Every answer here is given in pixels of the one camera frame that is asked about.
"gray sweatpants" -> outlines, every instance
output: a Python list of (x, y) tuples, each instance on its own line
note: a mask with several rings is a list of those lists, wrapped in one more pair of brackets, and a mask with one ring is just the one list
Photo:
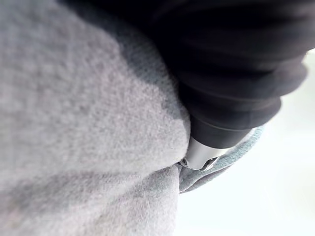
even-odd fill
[(89, 5), (0, 0), (0, 235), (172, 235), (189, 115), (150, 41)]

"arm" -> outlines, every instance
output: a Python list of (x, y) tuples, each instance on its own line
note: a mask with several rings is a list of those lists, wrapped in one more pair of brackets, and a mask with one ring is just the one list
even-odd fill
[(315, 47), (315, 0), (96, 0), (156, 43), (180, 81), (191, 135), (237, 144), (303, 82)]

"white background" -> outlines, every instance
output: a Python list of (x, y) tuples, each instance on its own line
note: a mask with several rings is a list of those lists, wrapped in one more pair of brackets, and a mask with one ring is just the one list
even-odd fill
[(315, 236), (315, 52), (256, 146), (179, 197), (175, 236)]

